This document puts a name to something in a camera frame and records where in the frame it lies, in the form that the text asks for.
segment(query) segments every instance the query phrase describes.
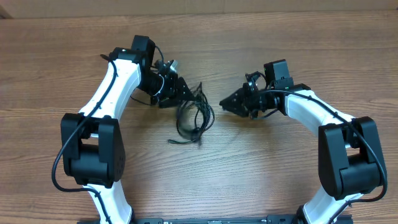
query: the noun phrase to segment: wooden tabletop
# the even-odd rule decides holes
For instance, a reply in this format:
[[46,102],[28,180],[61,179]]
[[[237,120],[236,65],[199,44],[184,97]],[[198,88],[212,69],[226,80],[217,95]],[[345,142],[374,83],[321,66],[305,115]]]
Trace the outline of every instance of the wooden tabletop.
[[[376,121],[389,190],[347,213],[357,223],[396,223],[398,11],[0,20],[1,223],[98,217],[87,193],[59,192],[51,183],[60,121],[101,83],[107,63],[99,54],[130,47],[136,34],[155,41],[166,60],[178,60],[190,87],[203,82],[216,113],[201,146],[180,146],[167,143],[180,139],[175,109],[128,102],[120,120],[122,182],[137,217],[264,217],[295,213],[314,196],[316,136],[280,113],[251,121],[218,106],[245,73],[285,58],[295,83],[340,111]],[[149,101],[139,90],[134,96]],[[60,184],[76,187],[58,168]]]

